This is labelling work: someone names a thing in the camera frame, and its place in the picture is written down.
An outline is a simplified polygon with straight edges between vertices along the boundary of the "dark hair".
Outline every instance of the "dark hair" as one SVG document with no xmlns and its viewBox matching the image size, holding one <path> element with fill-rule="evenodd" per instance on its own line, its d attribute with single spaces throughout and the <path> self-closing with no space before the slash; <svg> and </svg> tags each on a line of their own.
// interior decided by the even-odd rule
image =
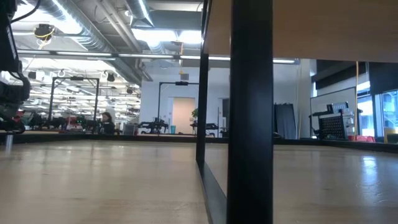
<svg viewBox="0 0 398 224">
<path fill-rule="evenodd" d="M 104 113 L 102 113 L 102 115 L 105 115 L 105 116 L 107 116 L 107 117 L 108 117 L 108 121 L 109 121 L 109 122 L 112 122 L 112 116 L 111 116 L 111 114 L 110 114 L 110 113 L 108 113 L 108 112 L 104 112 Z"/>
</svg>

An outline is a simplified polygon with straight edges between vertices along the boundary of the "ventilation duct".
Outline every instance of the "ventilation duct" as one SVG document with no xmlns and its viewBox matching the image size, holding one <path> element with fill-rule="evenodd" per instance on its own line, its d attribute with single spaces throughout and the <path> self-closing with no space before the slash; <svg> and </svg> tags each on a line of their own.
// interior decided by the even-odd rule
<svg viewBox="0 0 398 224">
<path fill-rule="evenodd" d="M 136 20 L 142 21 L 148 26 L 154 27 L 154 23 L 152 22 L 152 19 L 149 16 L 149 7 L 146 3 L 145 0 L 125 0 L 127 8 L 130 11 L 130 15 L 133 17 L 133 23 L 136 22 Z"/>
<path fill-rule="evenodd" d="M 37 0 L 24 0 L 25 2 L 36 5 Z M 42 0 L 40 8 L 44 13 L 50 14 L 60 24 L 78 29 L 77 33 L 83 37 L 75 40 L 90 52 L 116 52 L 116 49 L 104 38 L 101 32 L 91 23 L 91 21 L 80 11 L 80 9 L 72 2 L 72 0 Z M 139 70 L 133 71 L 120 58 L 106 62 L 112 65 L 120 75 L 131 83 L 141 84 L 141 76 Z"/>
</svg>

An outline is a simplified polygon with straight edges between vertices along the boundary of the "wooden floor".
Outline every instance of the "wooden floor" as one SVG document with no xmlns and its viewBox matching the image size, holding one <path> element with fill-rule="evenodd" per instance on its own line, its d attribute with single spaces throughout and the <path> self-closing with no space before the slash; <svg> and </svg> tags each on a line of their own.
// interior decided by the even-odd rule
<svg viewBox="0 0 398 224">
<path fill-rule="evenodd" d="M 275 146 L 274 158 L 275 224 L 398 223 L 397 154 Z M 224 193 L 227 159 L 226 145 L 206 145 Z"/>
<path fill-rule="evenodd" d="M 55 142 L 0 149 L 0 223 L 208 223 L 194 144 Z"/>
</svg>

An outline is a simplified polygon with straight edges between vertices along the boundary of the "doorway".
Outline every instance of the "doorway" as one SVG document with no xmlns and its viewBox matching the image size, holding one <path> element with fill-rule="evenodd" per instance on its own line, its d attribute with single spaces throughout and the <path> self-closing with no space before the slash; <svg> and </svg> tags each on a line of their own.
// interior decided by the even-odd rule
<svg viewBox="0 0 398 224">
<path fill-rule="evenodd" d="M 192 111 L 195 109 L 194 98 L 175 97 L 173 100 L 173 125 L 175 133 L 192 134 Z"/>
</svg>

